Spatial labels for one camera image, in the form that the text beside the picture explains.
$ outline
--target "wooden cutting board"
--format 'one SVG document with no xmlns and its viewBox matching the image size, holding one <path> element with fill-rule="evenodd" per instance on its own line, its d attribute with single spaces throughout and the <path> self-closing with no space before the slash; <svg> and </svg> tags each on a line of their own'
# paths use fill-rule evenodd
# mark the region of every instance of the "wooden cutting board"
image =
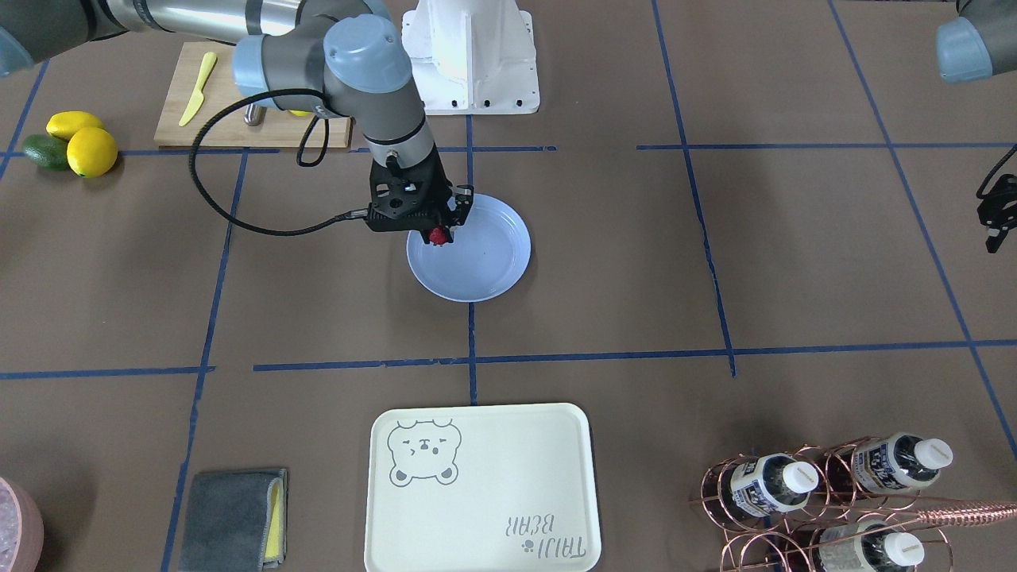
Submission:
<svg viewBox="0 0 1017 572">
<path fill-rule="evenodd" d="M 219 61 L 205 83 L 204 103 L 201 109 L 189 123 L 178 126 L 180 117 L 190 101 L 194 81 L 197 79 L 198 67 L 205 52 L 216 52 Z M 173 72 L 170 91 L 166 94 L 166 104 L 159 116 L 159 126 L 156 127 L 156 144 L 166 147 L 190 147 L 194 135 L 213 115 L 223 108 L 243 99 L 240 91 L 233 82 L 233 46 L 216 42 L 189 42 L 180 50 L 177 69 Z M 296 148 L 300 146 L 300 137 L 307 129 L 311 117 L 297 117 L 288 111 L 276 109 L 266 110 L 264 121 L 257 127 L 249 127 L 244 123 L 244 110 L 234 112 L 220 121 L 205 135 L 202 147 L 278 147 Z M 346 149 L 350 147 L 350 119 L 333 119 L 328 124 L 331 135 L 330 149 Z M 311 150 L 321 147 L 324 138 L 324 125 L 321 121 L 308 140 Z"/>
</svg>

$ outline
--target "lemon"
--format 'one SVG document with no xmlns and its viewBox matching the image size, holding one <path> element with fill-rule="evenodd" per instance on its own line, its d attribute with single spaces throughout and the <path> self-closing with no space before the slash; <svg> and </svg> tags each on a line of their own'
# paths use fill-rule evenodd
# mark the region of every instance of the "lemon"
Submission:
<svg viewBox="0 0 1017 572">
<path fill-rule="evenodd" d="M 33 163 L 53 171 L 66 171 L 67 141 L 52 135 L 28 135 L 21 142 L 24 156 Z"/>
<path fill-rule="evenodd" d="M 99 127 L 81 127 L 67 144 L 67 164 L 91 179 L 109 171 L 117 162 L 117 141 Z"/>
<path fill-rule="evenodd" d="M 82 127 L 103 128 L 103 122 L 87 111 L 62 111 L 50 117 L 46 124 L 46 132 L 69 141 Z"/>
</svg>

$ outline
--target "white bottle cap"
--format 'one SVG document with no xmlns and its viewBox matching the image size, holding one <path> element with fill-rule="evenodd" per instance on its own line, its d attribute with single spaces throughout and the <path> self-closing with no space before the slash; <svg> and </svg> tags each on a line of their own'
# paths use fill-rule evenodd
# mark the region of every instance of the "white bottle cap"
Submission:
<svg viewBox="0 0 1017 572">
<path fill-rule="evenodd" d="M 914 457 L 931 469 L 941 469 L 953 462 L 953 450 L 942 439 L 926 439 L 914 445 Z"/>
<path fill-rule="evenodd" d="M 917 566 L 925 559 L 925 547 L 914 534 L 891 532 L 883 540 L 883 549 L 897 566 Z"/>
<path fill-rule="evenodd" d="M 784 484 L 795 493 L 812 493 L 820 484 L 820 473 L 813 465 L 795 461 L 784 467 Z"/>
</svg>

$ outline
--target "gray towel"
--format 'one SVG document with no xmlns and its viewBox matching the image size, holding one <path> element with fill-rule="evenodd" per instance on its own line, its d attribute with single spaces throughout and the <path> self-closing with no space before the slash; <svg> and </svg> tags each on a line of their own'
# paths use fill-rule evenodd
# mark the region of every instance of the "gray towel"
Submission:
<svg viewBox="0 0 1017 572">
<path fill-rule="evenodd" d="M 285 468 L 194 475 L 180 572 L 260 572 L 265 564 L 271 495 L 277 482 L 283 487 L 285 508 L 289 489 Z M 282 561 L 280 558 L 268 566 Z"/>
</svg>

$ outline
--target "bottle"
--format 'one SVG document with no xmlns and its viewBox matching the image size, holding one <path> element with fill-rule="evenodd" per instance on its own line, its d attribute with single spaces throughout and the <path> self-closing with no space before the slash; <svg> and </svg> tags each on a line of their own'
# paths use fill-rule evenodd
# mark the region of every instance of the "bottle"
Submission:
<svg viewBox="0 0 1017 572">
<path fill-rule="evenodd" d="M 729 524 L 800 509 L 819 483 L 816 467 L 778 453 L 727 467 L 704 484 L 703 496 L 717 497 L 719 487 L 720 499 L 707 501 L 706 510 Z"/>
<path fill-rule="evenodd" d="M 935 482 L 940 469 L 953 462 L 953 450 L 940 439 L 898 433 L 861 445 L 853 459 L 850 453 L 840 459 L 843 462 L 830 459 L 827 463 L 827 477 L 834 494 L 850 495 L 856 481 L 862 491 L 887 495 L 917 491 Z"/>
<path fill-rule="evenodd" d="M 864 532 L 850 540 L 831 542 Z M 788 554 L 789 572 L 913 572 L 914 567 L 925 559 L 925 548 L 914 534 L 895 532 L 886 528 L 886 522 L 866 520 L 844 524 L 820 531 L 819 546 L 804 550 L 812 561 L 812 568 L 796 550 L 785 550 Z"/>
</svg>

